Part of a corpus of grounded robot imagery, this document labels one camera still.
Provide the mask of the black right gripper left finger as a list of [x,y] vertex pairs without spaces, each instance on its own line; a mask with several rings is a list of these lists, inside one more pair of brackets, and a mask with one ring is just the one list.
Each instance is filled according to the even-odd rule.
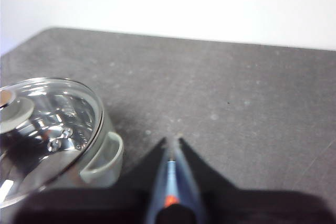
[[128,173],[105,188],[58,188],[24,200],[16,223],[141,223],[166,151],[161,139]]

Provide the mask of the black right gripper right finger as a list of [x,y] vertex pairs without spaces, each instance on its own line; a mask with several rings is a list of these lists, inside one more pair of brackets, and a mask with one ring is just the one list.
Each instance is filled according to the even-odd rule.
[[209,223],[335,223],[322,198],[291,190],[239,188],[203,161],[185,139],[178,142]]

